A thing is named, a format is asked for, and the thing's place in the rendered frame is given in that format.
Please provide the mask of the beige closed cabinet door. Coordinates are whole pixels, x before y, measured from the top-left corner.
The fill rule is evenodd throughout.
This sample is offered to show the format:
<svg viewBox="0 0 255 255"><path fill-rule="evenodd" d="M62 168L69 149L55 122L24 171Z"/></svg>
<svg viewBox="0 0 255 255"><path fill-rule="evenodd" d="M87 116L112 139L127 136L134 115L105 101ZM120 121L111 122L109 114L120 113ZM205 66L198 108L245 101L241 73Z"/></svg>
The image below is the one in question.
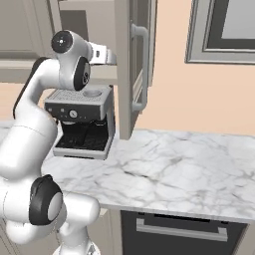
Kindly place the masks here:
<svg viewBox="0 0 255 255"><path fill-rule="evenodd" d="M0 59L52 57L54 34L51 0L0 0Z"/></svg>

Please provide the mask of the grey framed window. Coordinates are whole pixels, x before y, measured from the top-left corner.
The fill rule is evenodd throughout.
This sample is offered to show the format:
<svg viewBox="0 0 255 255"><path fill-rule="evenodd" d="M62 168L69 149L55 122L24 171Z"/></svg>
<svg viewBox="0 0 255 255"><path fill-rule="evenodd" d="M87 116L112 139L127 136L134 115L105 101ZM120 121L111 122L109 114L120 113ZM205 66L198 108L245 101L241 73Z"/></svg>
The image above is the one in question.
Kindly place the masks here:
<svg viewBox="0 0 255 255"><path fill-rule="evenodd" d="M255 65L255 0L192 0L185 62Z"/></svg>

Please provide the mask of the beige lower cabinet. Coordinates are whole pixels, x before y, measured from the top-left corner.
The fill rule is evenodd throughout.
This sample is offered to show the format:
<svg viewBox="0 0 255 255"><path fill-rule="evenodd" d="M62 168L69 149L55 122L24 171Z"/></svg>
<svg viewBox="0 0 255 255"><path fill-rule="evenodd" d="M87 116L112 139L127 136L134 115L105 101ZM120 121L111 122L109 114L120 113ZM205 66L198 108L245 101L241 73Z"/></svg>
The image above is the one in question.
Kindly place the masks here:
<svg viewBox="0 0 255 255"><path fill-rule="evenodd" d="M29 244L18 245L7 237L5 228L6 222L0 218L0 255L53 255L61 245L58 232ZM88 232L102 255L123 255L122 231L118 225L112 225L112 217L108 210L101 210L100 217L88 227Z"/></svg>

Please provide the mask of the black dishwasher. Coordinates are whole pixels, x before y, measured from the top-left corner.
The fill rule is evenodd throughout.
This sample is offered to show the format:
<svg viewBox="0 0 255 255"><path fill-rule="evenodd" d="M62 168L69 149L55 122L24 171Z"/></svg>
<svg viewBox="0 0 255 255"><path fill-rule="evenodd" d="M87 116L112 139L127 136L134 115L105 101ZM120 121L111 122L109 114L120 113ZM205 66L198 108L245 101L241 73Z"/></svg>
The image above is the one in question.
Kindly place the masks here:
<svg viewBox="0 0 255 255"><path fill-rule="evenodd" d="M244 223L122 211L123 255L234 255Z"/></svg>

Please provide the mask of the silver espresso machine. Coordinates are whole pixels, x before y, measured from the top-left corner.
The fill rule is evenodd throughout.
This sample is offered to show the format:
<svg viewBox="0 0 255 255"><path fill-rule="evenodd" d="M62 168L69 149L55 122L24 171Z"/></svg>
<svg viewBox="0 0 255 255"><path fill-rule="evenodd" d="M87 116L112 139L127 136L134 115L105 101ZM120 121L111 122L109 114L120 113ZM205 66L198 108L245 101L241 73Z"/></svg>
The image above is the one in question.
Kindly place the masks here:
<svg viewBox="0 0 255 255"><path fill-rule="evenodd" d="M86 85L79 92L56 90L45 110L61 125L54 156L106 159L115 132L114 87Z"/></svg>

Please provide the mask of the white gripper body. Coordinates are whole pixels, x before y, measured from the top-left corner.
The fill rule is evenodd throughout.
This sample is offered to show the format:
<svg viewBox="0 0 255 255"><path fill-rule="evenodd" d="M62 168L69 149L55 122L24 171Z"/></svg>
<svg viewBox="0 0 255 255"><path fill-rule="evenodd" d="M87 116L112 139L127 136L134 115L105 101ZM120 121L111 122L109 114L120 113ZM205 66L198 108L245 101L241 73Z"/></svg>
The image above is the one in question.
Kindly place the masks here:
<svg viewBox="0 0 255 255"><path fill-rule="evenodd" d="M116 54L110 50L107 49L107 54L106 54L106 64L110 66L115 66L117 64L117 56Z"/></svg>

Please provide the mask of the beige open cabinet door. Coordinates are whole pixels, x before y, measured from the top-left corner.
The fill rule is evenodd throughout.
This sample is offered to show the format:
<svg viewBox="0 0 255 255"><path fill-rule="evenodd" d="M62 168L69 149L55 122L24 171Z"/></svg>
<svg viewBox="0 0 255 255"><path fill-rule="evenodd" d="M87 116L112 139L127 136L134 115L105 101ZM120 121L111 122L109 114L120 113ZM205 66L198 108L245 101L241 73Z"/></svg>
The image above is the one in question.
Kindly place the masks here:
<svg viewBox="0 0 255 255"><path fill-rule="evenodd" d="M120 139L129 139L144 111L132 110L132 102L141 102L142 36L132 37L130 25L148 30L148 90L153 78L157 0L115 0L115 16Z"/></svg>

